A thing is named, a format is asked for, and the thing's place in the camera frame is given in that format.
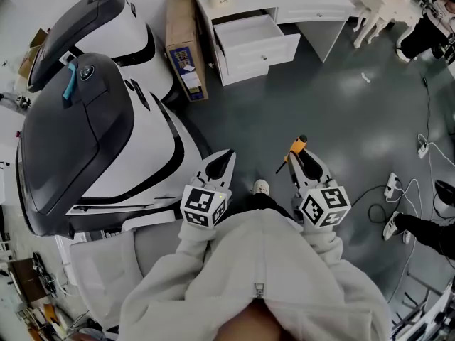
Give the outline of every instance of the jacket sleeve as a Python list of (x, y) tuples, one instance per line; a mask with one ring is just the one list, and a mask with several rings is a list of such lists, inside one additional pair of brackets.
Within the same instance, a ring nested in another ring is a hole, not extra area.
[(183, 299), (187, 287), (203, 268), (207, 243), (215, 237), (215, 230), (183, 222), (178, 237), (181, 243), (176, 253), (161, 257), (123, 302), (120, 330), (138, 322), (152, 301)]
[(389, 305), (378, 287), (365, 273), (341, 259), (343, 242), (336, 236), (333, 228), (317, 229), (305, 223), (303, 236), (331, 270), (344, 292), (346, 304), (371, 311), (371, 340), (389, 340), (392, 329)]

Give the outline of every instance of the person's foot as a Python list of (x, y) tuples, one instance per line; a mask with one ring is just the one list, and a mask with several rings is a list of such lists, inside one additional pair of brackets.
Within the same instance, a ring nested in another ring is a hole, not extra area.
[(395, 218), (397, 215), (399, 215), (401, 212), (395, 211), (393, 215), (391, 216), (389, 222), (384, 226), (384, 231), (382, 231), (382, 237), (384, 237), (384, 240), (387, 241), (394, 235), (397, 231), (397, 225), (395, 224)]
[(263, 179), (258, 179), (253, 185), (253, 195), (255, 195), (256, 193), (264, 193), (265, 195), (269, 195), (270, 194), (269, 183), (267, 183)]
[(395, 52), (397, 53), (398, 58), (403, 62), (409, 63), (411, 61), (408, 57), (406, 57), (406, 55), (401, 51), (401, 49), (397, 48), (395, 49)]
[(411, 241), (411, 233), (406, 230), (403, 232), (403, 243), (408, 245), (410, 241)]

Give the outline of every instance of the closed drawer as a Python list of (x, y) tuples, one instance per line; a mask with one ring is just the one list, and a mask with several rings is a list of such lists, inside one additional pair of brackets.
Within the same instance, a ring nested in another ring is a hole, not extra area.
[(277, 8), (276, 22), (296, 23), (300, 21), (344, 21), (348, 20), (349, 13), (339, 9), (308, 9), (306, 7), (279, 7)]
[(267, 68), (294, 59), (300, 34), (285, 36), (270, 15), (213, 26), (229, 75)]

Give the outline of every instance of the blue handle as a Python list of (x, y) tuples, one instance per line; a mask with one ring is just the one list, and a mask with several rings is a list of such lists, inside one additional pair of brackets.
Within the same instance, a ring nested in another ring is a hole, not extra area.
[(63, 98), (64, 99), (69, 99), (70, 98), (71, 92), (73, 91), (74, 83), (76, 82), (76, 66), (74, 65), (74, 63), (70, 63), (68, 65), (68, 69), (70, 71), (72, 71), (73, 73), (71, 74), (71, 79), (70, 79), (70, 81), (68, 83), (68, 86), (66, 87), (65, 92), (63, 93)]

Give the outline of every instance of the flower pot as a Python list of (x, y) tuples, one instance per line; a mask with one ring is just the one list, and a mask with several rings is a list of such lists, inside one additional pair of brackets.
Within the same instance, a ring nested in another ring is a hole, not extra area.
[(223, 6), (229, 6), (231, 0), (209, 0), (210, 6), (212, 8), (220, 8)]

